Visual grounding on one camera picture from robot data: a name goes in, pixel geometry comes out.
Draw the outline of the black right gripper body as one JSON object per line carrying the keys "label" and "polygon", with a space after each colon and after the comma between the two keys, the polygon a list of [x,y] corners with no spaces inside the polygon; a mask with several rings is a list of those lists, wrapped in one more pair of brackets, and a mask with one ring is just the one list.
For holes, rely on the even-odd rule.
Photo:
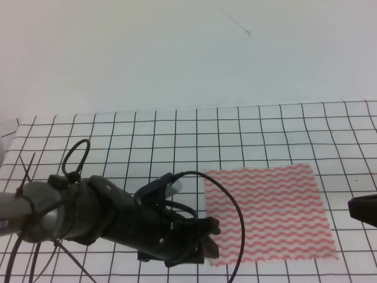
{"label": "black right gripper body", "polygon": [[377,196],[366,195],[352,198],[348,201],[350,217],[377,227]]}

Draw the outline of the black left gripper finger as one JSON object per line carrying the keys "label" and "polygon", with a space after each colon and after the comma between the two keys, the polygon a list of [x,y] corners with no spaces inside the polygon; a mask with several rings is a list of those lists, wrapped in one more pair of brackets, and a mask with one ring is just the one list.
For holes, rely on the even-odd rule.
{"label": "black left gripper finger", "polygon": [[203,219],[203,225],[208,234],[212,234],[212,235],[221,234],[220,222],[218,219],[213,218],[213,217],[205,218]]}
{"label": "black left gripper finger", "polygon": [[219,246],[209,236],[203,238],[203,255],[208,259],[219,258]]}

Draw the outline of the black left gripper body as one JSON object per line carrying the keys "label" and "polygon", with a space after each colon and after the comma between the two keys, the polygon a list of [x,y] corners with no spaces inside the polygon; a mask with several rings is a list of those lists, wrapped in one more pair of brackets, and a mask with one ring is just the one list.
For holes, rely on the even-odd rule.
{"label": "black left gripper body", "polygon": [[168,210],[125,206],[105,230],[106,240],[138,250],[143,259],[167,266],[203,263],[203,238],[210,236],[203,219],[185,218]]}

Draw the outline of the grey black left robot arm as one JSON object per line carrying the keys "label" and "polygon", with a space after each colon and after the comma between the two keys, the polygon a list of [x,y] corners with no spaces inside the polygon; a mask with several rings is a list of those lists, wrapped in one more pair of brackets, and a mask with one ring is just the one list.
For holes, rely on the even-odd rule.
{"label": "grey black left robot arm", "polygon": [[23,241],[60,246],[65,239],[88,246],[103,238],[135,249],[141,262],[162,261],[166,267],[217,259],[213,236],[220,234],[219,221],[199,218],[194,209],[171,200],[178,179],[164,174],[131,195],[102,176],[81,177],[80,169],[50,175],[45,182],[25,175],[14,193],[1,193],[1,234],[18,236],[5,282]]}

